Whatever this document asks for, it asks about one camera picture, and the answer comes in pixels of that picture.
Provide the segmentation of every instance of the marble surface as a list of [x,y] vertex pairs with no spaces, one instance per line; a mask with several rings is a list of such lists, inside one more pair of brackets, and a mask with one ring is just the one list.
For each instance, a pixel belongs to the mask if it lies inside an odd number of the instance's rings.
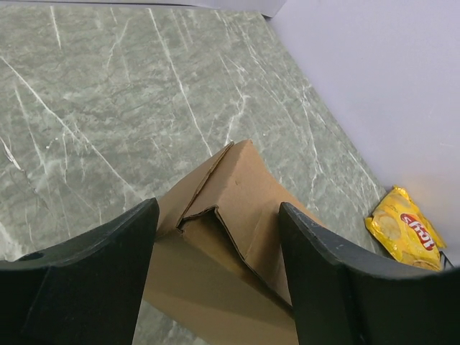
[[[256,13],[83,6],[0,11],[0,258],[160,197],[230,140],[333,231],[380,248],[385,191]],[[134,344],[204,344],[142,305]]]

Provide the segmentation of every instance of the green marble countertop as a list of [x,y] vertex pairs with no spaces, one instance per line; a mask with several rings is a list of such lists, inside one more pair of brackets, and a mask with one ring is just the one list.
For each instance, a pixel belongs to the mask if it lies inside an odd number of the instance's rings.
[[[378,252],[384,195],[260,14],[84,6],[0,11],[0,258],[160,197],[230,140],[331,230]],[[134,344],[202,344],[142,305]]]

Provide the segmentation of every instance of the yellow bag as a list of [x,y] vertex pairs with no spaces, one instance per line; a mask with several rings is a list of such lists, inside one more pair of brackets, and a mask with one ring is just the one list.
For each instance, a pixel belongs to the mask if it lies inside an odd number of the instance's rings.
[[441,270],[438,247],[446,244],[404,188],[395,186],[384,197],[366,227],[397,261]]

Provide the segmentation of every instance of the cardboard box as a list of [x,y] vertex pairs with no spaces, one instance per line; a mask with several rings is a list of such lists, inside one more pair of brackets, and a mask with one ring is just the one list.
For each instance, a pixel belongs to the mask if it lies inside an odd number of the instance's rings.
[[144,299],[211,345],[297,345],[277,229],[281,202],[318,221],[229,144],[160,199]]

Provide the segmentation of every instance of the black object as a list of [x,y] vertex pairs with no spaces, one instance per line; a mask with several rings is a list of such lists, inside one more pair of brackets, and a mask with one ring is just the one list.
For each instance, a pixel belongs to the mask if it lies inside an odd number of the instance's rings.
[[459,343],[460,270],[373,254],[289,203],[280,237],[300,345]]
[[0,262],[0,344],[131,345],[158,221],[155,199],[16,262]]

